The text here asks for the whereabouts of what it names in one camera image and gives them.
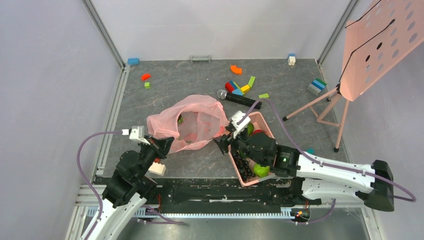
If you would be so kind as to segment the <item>pink plastic bag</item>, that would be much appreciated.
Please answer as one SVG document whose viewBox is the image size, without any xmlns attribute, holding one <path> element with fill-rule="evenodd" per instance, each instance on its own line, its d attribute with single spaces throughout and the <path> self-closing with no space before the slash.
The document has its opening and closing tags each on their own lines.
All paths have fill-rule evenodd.
<svg viewBox="0 0 424 240">
<path fill-rule="evenodd" d="M 169 153 L 199 150 L 226 131 L 229 120 L 223 105 L 209 95 L 191 94 L 146 119 L 156 139 L 174 137 Z"/>
</svg>

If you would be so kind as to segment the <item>red fake fruit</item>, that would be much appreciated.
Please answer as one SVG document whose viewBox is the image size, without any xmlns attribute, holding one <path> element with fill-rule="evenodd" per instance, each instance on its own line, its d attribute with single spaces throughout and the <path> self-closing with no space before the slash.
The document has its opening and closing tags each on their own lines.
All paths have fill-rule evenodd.
<svg viewBox="0 0 424 240">
<path fill-rule="evenodd" d="M 264 133 L 264 131 L 263 131 L 263 130 L 258 129 L 258 130 L 253 131 L 253 132 L 251 133 L 251 135 L 253 136 L 253 135 L 256 135 L 256 134 L 259 134 L 259 133 Z"/>
</svg>

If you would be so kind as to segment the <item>light green fake round fruit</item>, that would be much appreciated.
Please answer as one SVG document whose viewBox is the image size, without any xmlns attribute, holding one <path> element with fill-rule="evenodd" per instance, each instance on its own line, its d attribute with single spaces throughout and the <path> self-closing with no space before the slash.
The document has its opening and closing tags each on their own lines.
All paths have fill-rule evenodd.
<svg viewBox="0 0 424 240">
<path fill-rule="evenodd" d="M 257 177 L 264 178 L 264 177 L 269 175 L 270 166 L 262 166 L 262 165 L 256 163 L 253 166 L 253 172 Z"/>
</svg>

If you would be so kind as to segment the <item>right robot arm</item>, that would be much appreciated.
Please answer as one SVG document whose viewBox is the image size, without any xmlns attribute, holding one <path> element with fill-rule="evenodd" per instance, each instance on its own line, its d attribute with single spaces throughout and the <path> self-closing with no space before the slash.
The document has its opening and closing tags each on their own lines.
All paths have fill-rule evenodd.
<svg viewBox="0 0 424 240">
<path fill-rule="evenodd" d="M 352 164 L 301 152 L 296 148 L 277 144 L 266 132 L 249 135 L 247 130 L 230 132 L 213 141 L 223 154 L 235 157 L 240 166 L 251 160 L 264 167 L 267 174 L 291 178 L 289 199 L 295 204 L 322 199 L 362 201 L 366 207 L 392 212 L 394 187 L 389 184 L 393 173 L 386 161 L 372 164 Z"/>
</svg>

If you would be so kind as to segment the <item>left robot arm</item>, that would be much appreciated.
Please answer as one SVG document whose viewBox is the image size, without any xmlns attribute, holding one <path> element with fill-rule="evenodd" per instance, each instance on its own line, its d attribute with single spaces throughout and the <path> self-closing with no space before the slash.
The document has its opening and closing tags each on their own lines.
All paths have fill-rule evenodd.
<svg viewBox="0 0 424 240">
<path fill-rule="evenodd" d="M 146 136 L 139 151 L 121 154 L 112 177 L 102 193 L 94 194 L 99 203 L 97 213 L 82 234 L 83 240 L 115 240 L 136 211 L 157 198 L 157 183 L 146 176 L 156 159 L 165 159 L 174 137 L 156 139 Z"/>
</svg>

